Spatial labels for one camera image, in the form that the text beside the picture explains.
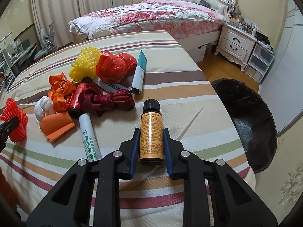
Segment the red foam fruit net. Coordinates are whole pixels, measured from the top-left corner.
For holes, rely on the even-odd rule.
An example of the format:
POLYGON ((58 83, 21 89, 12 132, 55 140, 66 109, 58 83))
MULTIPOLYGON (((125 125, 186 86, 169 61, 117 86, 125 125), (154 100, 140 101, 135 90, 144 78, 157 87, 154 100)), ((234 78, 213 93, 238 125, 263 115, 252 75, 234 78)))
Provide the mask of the red foam fruit net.
POLYGON ((6 100, 6 105, 1 114, 1 120, 10 125, 8 127, 8 137, 12 142, 22 142, 26 138, 28 117, 11 97, 6 100))

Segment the yellow foam fruit net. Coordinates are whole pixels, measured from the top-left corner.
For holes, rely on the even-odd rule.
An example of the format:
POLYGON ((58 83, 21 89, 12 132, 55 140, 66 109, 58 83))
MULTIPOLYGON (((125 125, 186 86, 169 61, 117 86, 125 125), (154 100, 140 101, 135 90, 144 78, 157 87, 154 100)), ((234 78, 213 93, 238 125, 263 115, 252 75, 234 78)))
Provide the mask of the yellow foam fruit net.
POLYGON ((71 64, 69 77, 80 83, 84 77, 94 79, 96 76, 96 65, 101 56, 101 51, 94 47, 85 47, 80 51, 79 56, 71 64))

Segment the black lined trash bin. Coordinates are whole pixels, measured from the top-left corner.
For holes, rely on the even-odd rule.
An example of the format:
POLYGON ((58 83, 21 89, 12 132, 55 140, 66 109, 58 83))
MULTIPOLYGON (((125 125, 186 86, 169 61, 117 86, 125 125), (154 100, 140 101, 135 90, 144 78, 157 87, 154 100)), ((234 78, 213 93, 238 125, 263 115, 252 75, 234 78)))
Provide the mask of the black lined trash bin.
POLYGON ((235 79, 211 82, 240 137, 254 173, 269 167, 277 150, 277 130, 270 109, 257 92, 235 79))

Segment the striped bed cover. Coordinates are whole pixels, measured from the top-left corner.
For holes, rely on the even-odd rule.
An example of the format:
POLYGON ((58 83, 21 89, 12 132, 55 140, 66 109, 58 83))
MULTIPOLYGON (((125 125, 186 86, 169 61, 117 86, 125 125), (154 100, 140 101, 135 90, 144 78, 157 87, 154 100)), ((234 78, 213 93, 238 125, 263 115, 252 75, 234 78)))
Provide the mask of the striped bed cover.
POLYGON ((144 102, 155 99, 172 139, 203 160, 223 159, 250 187, 256 187, 255 175, 226 108, 182 46, 164 31, 112 35, 51 54, 22 72, 8 90, 1 90, 1 106, 11 98, 28 117, 25 140, 8 140, 1 152, 1 169, 17 195, 22 225, 28 225, 30 214, 40 201, 86 156, 79 127, 50 142, 34 115, 34 105, 50 91, 49 77, 68 74, 86 47, 112 54, 128 53, 135 58, 143 53, 147 58, 142 92, 134 96, 135 107, 131 111, 91 116, 102 156, 133 137, 140 126, 144 102))

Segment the plastic drawer unit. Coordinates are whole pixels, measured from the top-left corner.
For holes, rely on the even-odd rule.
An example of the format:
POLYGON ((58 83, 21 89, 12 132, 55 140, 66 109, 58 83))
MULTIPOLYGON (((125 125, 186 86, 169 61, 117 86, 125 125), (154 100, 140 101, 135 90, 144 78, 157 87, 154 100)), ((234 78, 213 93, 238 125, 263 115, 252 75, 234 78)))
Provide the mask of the plastic drawer unit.
POLYGON ((244 73, 260 84, 273 60, 274 53, 271 46, 264 45, 262 42, 258 41, 254 45, 248 64, 244 69, 244 73))

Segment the grey study desk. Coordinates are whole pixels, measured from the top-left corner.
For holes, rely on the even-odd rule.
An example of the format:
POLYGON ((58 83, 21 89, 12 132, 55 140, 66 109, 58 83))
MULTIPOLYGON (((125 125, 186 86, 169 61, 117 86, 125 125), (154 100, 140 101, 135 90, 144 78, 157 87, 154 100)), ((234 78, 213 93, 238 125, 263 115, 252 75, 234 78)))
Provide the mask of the grey study desk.
POLYGON ((8 33, 1 39, 1 75, 9 77, 17 76, 18 66, 25 63, 37 48, 37 42, 32 44, 26 43, 24 46, 20 39, 17 39, 9 44, 6 39, 12 34, 8 33))

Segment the amber bottle black cap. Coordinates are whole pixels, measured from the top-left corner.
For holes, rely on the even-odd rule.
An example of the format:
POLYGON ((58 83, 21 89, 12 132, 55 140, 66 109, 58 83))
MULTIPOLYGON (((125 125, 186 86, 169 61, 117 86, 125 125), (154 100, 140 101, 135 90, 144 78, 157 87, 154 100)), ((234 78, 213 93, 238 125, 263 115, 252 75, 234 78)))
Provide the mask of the amber bottle black cap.
POLYGON ((155 99, 144 102, 140 124, 139 162, 160 165, 164 162, 163 118, 160 103, 155 99))

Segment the pink floral quilt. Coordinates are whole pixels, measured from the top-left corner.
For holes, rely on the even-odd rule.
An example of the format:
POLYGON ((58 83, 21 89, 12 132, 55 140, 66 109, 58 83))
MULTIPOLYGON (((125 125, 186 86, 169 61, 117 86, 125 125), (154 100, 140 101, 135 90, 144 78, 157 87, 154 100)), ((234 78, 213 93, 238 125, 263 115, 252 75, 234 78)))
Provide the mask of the pink floral quilt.
POLYGON ((191 2, 144 0, 137 4, 91 12, 70 21, 69 31, 80 40, 137 31, 164 30, 174 39, 217 31, 226 17, 191 2))

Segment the white nightstand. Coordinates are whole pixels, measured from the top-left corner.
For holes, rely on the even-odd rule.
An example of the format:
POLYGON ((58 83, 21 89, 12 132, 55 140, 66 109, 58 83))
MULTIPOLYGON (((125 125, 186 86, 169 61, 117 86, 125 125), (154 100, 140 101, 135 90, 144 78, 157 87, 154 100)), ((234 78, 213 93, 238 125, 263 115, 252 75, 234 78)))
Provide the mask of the white nightstand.
POLYGON ((255 36, 230 24, 224 24, 215 55, 220 53, 228 61, 238 64, 243 72, 256 42, 255 36))

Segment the white cardboard box under bed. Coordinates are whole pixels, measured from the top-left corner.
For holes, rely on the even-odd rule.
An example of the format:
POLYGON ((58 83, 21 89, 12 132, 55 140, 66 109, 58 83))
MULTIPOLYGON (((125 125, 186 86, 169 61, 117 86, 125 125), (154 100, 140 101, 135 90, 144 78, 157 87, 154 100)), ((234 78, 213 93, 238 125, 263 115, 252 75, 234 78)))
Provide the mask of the white cardboard box under bed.
POLYGON ((195 63, 203 61, 207 45, 199 46, 198 48, 189 50, 187 53, 195 63))

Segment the grey desk chair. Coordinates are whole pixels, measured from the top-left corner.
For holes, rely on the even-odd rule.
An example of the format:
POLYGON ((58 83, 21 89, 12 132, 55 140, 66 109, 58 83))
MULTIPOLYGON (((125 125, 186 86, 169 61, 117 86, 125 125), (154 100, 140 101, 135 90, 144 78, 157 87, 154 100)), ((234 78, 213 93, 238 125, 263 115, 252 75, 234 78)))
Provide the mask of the grey desk chair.
POLYGON ((48 54, 56 52, 56 50, 58 49, 54 42, 55 32, 53 24, 54 22, 49 25, 48 35, 46 35, 44 28, 40 30, 39 40, 40 44, 42 45, 42 49, 35 54, 34 61, 39 61, 40 59, 46 57, 48 54))

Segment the white tube green print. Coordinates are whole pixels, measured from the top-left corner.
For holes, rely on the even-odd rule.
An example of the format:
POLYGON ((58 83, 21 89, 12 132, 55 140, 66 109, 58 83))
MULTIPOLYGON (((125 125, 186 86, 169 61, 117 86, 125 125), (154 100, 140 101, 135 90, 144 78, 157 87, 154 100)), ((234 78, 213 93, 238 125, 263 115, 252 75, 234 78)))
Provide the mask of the white tube green print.
POLYGON ((82 114, 79 117, 79 124, 87 160, 89 162, 101 160, 103 157, 95 138, 90 115, 82 114))

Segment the dark red ribbon bundle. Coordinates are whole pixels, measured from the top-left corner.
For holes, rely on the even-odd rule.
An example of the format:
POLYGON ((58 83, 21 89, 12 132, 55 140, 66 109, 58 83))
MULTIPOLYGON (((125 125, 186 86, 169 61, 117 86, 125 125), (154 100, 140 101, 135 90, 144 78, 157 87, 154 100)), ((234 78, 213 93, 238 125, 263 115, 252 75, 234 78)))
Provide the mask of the dark red ribbon bundle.
POLYGON ((81 91, 78 97, 81 109, 98 117, 113 110, 131 111, 135 107, 133 95, 129 90, 104 94, 96 84, 91 83, 81 91))

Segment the white crumpled tissue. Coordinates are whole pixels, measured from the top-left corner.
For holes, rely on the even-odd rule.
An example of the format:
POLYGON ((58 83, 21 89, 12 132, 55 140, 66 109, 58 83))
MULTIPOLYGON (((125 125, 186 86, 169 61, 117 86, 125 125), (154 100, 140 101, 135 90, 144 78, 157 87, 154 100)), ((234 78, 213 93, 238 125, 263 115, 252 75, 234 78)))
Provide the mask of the white crumpled tissue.
POLYGON ((40 123, 45 116, 49 116, 54 113, 53 101, 48 96, 42 96, 35 104, 34 114, 38 123, 40 123))

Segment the white wardrobe sliding door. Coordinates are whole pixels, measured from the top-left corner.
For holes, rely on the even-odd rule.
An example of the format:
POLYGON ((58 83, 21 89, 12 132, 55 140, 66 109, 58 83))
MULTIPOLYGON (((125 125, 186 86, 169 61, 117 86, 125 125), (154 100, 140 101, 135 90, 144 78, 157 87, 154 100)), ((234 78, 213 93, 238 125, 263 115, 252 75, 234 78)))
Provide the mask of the white wardrobe sliding door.
POLYGON ((270 109, 278 133, 302 117, 302 13, 287 0, 287 17, 270 70, 259 94, 270 109))

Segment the teal and white box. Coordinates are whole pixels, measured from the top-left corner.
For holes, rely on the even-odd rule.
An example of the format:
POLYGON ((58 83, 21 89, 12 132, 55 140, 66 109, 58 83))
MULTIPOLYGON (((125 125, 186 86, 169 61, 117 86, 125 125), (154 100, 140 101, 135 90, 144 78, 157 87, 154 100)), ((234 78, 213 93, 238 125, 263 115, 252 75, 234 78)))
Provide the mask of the teal and white box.
POLYGON ((135 69, 131 90, 133 94, 140 95, 143 88, 143 80, 146 71, 147 58, 143 51, 140 51, 137 66, 135 69))

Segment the beige curtain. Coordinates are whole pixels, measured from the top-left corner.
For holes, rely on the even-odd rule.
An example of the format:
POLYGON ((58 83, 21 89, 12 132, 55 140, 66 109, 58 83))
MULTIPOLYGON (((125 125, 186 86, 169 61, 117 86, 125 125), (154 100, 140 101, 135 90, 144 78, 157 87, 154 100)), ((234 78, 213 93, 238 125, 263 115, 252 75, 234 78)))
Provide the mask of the beige curtain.
POLYGON ((31 0, 32 15, 37 33, 49 32, 54 23, 54 44, 63 47, 72 42, 68 23, 90 12, 131 4, 133 0, 31 0))

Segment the orange plastic bag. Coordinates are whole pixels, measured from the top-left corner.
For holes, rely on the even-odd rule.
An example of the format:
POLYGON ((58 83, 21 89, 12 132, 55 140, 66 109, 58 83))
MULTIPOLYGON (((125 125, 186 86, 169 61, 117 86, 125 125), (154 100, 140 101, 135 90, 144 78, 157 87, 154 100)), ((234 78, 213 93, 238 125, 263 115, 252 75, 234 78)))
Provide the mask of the orange plastic bag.
POLYGON ((57 113, 66 112, 73 93, 76 91, 75 84, 67 79, 64 72, 50 75, 48 80, 51 86, 48 97, 53 102, 54 111, 57 113))

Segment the white barcode label wrapper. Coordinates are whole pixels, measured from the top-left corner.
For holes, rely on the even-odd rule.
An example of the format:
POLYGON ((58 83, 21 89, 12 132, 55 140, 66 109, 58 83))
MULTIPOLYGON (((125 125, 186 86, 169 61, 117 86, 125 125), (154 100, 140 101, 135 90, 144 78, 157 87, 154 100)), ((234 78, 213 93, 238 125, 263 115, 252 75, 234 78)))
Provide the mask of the white barcode label wrapper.
POLYGON ((116 93, 117 91, 120 91, 120 90, 130 91, 130 88, 124 87, 121 84, 111 84, 111 83, 104 82, 100 79, 98 79, 96 81, 96 84, 99 86, 99 88, 103 89, 106 92, 110 92, 110 93, 116 93))

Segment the red plastic bag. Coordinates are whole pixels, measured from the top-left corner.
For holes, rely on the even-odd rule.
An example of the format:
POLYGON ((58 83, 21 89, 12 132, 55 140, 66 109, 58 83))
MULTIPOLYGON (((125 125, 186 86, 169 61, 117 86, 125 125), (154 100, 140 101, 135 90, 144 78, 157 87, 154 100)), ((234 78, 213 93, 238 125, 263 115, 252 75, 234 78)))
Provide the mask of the red plastic bag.
POLYGON ((126 75, 134 73, 136 66, 137 60, 128 53, 102 52, 95 71, 100 80, 119 84, 126 75))

